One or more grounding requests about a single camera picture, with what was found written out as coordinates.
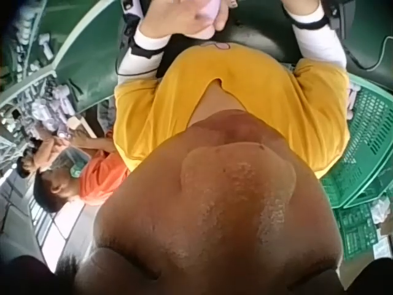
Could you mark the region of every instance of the neck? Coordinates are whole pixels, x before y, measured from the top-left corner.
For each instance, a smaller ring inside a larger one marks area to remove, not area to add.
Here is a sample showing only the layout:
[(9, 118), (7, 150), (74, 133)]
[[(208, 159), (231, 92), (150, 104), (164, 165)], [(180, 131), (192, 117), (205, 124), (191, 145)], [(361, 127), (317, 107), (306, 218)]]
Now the neck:
[(79, 178), (71, 178), (71, 180), (69, 181), (69, 185), (72, 187), (71, 192), (73, 197), (71, 197), (70, 199), (74, 199), (74, 198), (79, 198), (80, 195), (80, 181)]

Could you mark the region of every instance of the green crate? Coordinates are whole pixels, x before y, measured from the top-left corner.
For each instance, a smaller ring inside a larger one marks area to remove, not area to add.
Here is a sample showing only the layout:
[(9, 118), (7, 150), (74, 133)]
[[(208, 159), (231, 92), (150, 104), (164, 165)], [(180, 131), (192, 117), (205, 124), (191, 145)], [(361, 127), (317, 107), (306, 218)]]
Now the green crate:
[(344, 260), (368, 251), (378, 242), (369, 204), (340, 208), (334, 212), (343, 241)]
[(382, 170), (366, 189), (349, 201), (344, 208), (354, 207), (380, 198), (384, 192), (393, 185), (393, 155), (389, 157)]
[(355, 75), (349, 77), (362, 87), (349, 122), (351, 139), (342, 158), (321, 179), (332, 208), (359, 195), (393, 151), (393, 95)]

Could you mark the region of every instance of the man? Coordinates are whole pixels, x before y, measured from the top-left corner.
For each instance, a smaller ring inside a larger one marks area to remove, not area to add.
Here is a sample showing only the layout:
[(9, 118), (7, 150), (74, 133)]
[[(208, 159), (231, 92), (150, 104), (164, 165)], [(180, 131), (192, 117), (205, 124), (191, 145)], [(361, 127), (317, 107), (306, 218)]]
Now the man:
[(208, 0), (152, 1), (144, 18), (137, 3), (115, 90), (115, 145), (132, 171), (157, 146), (193, 124), (228, 109), (253, 114), (277, 130), (320, 178), (341, 157), (346, 123), (346, 56), (319, 0), (282, 0), (304, 56), (294, 73), (257, 50), (210, 42), (180, 54), (162, 81), (155, 78), (174, 33), (222, 30), (228, 7), (215, 20), (199, 15)]
[(35, 172), (45, 171), (51, 167), (58, 156), (69, 147), (69, 141), (53, 136), (43, 126), (36, 127), (40, 140), (31, 138), (32, 149), (24, 151), (17, 159), (17, 173), (21, 178), (27, 178)]
[[(324, 15), (318, 0), (283, 3), (298, 22)], [(327, 25), (295, 28), (307, 59), (294, 74), (236, 44), (192, 47), (158, 83), (170, 34), (222, 29), (225, 6), (206, 22), (203, 5), (153, 1), (129, 43), (114, 133), (134, 171), (100, 208), (73, 288), (342, 294), (340, 235), (316, 177), (348, 142), (340, 42)]]
[(91, 159), (79, 178), (72, 175), (69, 167), (36, 174), (34, 198), (45, 211), (57, 212), (75, 199), (92, 206), (101, 205), (128, 176), (111, 133), (105, 138), (89, 138), (83, 132), (75, 132), (71, 145), (86, 152)]

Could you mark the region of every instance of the cable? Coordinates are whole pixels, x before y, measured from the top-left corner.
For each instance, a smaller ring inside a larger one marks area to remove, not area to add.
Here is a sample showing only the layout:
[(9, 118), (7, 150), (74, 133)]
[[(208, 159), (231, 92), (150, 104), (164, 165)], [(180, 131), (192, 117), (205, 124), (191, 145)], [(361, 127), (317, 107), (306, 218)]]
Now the cable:
[(376, 64), (375, 65), (373, 65), (373, 66), (371, 66), (371, 67), (368, 67), (368, 68), (366, 68), (365, 66), (363, 66), (361, 63), (360, 63), (360, 61), (349, 51), (349, 49), (343, 44), (343, 48), (344, 48), (344, 51), (345, 51), (345, 53), (350, 57), (350, 59), (354, 62), (354, 64), (359, 68), (359, 69), (362, 69), (362, 70), (364, 70), (364, 71), (367, 71), (367, 72), (372, 72), (372, 71), (374, 71), (376, 68), (378, 68), (380, 65), (381, 65), (381, 63), (382, 63), (382, 61), (383, 61), (383, 58), (384, 58), (384, 56), (385, 56), (385, 50), (386, 50), (386, 44), (387, 44), (387, 40), (393, 40), (393, 36), (386, 36), (385, 38), (384, 38), (384, 41), (383, 41), (383, 43), (382, 43), (382, 45), (381, 45), (381, 49), (380, 49), (380, 51), (379, 51), (379, 58), (378, 58), (378, 61), (376, 62)]

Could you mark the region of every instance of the yellow t-shirt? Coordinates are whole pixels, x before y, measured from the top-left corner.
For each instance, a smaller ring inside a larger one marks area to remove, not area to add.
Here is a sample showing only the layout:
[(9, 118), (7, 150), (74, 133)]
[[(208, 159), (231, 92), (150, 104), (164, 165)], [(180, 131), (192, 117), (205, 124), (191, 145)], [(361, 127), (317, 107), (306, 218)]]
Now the yellow t-shirt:
[(187, 128), (216, 79), (248, 112), (279, 131), (317, 177), (341, 157), (349, 140), (345, 70), (302, 59), (291, 73), (258, 50), (210, 44), (181, 53), (160, 83), (148, 79), (117, 86), (114, 141), (131, 171)]

